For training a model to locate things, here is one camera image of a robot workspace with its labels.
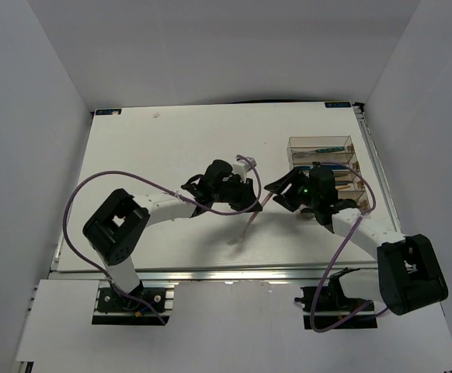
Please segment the blue knife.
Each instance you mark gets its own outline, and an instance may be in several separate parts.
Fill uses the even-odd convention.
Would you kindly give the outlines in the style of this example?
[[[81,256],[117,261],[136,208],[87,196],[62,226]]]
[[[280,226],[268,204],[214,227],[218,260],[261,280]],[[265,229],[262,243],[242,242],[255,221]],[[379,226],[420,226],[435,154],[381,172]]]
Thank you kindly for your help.
[[[330,168],[331,170],[337,170],[337,171],[343,171],[343,172],[349,171],[349,168],[346,167],[346,166],[343,166],[343,165],[337,165],[337,164],[322,164],[322,166],[328,167],[328,168]],[[296,166],[296,168],[299,168],[299,169],[302,170],[302,171],[307,171],[307,172],[308,172],[310,169],[316,168],[316,166],[314,166],[314,165],[311,165],[311,166],[309,166],[309,165],[303,165],[303,166]]]

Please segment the green handled fork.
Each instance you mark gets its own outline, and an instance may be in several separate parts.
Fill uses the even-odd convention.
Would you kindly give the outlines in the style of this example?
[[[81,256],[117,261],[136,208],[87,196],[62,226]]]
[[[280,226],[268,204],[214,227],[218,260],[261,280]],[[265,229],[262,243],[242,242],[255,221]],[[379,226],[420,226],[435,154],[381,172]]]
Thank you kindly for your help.
[[[316,155],[316,154],[331,154],[337,152],[344,152],[346,150],[345,147],[331,147],[331,148],[317,148],[317,149],[309,149],[309,150],[291,150],[291,154],[297,157],[303,157],[307,155]]]

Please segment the pink handled fork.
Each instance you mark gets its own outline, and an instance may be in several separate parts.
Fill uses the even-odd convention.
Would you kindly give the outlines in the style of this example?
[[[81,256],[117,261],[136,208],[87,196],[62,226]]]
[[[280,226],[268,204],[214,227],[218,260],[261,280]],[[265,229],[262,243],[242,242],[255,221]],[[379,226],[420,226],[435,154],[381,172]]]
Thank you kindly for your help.
[[[268,193],[266,195],[266,197],[262,200],[261,206],[265,207],[266,204],[271,200],[272,196],[273,196],[273,193]],[[248,219],[248,221],[246,222],[246,224],[245,224],[244,228],[241,230],[241,232],[235,238],[228,241],[227,244],[229,246],[234,246],[234,245],[240,243],[245,238],[250,225],[254,222],[254,220],[257,218],[258,215],[259,215],[259,211],[253,213],[250,216],[250,218]]]

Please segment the black spoon short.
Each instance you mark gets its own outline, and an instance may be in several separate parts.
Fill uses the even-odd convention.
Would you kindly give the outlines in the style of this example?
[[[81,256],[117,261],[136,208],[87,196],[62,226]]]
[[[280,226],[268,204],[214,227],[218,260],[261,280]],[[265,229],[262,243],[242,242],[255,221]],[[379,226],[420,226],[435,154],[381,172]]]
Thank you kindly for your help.
[[[310,209],[308,207],[305,207],[300,210],[300,216],[304,220],[311,220],[311,219],[315,218],[314,212],[312,211],[312,209]]]

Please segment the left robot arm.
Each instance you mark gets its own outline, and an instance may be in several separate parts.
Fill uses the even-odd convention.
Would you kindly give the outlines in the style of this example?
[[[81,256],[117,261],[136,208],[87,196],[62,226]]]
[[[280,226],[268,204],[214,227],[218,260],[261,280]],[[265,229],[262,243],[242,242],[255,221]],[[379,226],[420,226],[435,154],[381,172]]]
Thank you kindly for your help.
[[[195,218],[206,212],[221,216],[260,212],[258,191],[249,172],[255,172],[253,158],[237,156],[233,163],[216,159],[205,173],[191,177],[182,189],[184,197],[157,184],[160,193],[135,197],[120,188],[114,190],[85,223],[82,233],[103,262],[107,277],[116,288],[115,301],[132,310],[141,303],[143,285],[131,259],[144,230],[178,218]]]

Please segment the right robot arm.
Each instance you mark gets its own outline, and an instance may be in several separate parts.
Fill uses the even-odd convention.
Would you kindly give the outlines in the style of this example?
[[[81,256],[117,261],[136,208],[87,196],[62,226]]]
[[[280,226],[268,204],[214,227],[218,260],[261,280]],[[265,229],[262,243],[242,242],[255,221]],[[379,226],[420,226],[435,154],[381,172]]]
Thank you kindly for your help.
[[[329,166],[316,164],[309,173],[296,167],[265,189],[288,211],[308,207],[320,225],[376,260],[374,270],[346,268],[330,276],[323,299],[334,308],[378,301],[404,315],[447,299],[447,282],[430,240],[394,232],[368,218],[356,201],[338,195]]]

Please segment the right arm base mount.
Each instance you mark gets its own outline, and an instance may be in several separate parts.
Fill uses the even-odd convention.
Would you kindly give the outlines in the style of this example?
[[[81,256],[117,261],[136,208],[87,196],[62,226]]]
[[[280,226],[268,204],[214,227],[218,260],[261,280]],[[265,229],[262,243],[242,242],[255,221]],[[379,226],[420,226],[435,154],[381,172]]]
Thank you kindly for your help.
[[[343,295],[342,288],[336,280],[341,273],[329,277],[319,294],[315,308],[315,326],[317,329],[327,328],[334,323],[343,320],[351,312],[364,305],[366,301],[362,298],[347,298]],[[296,297],[294,302],[303,311],[304,328],[312,330],[310,324],[311,304],[315,296],[317,286],[301,288],[301,296]],[[336,329],[376,329],[377,317],[375,315],[374,303],[371,302],[365,309],[357,313],[353,318],[338,325]]]

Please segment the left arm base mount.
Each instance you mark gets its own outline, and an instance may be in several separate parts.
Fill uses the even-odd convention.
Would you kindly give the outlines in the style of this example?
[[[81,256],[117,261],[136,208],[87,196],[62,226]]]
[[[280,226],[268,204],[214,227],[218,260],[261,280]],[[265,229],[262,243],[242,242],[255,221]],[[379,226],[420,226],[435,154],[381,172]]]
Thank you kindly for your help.
[[[121,296],[106,282],[99,284],[92,313],[95,326],[164,326],[171,315],[174,288],[151,284],[133,293],[144,302]]]

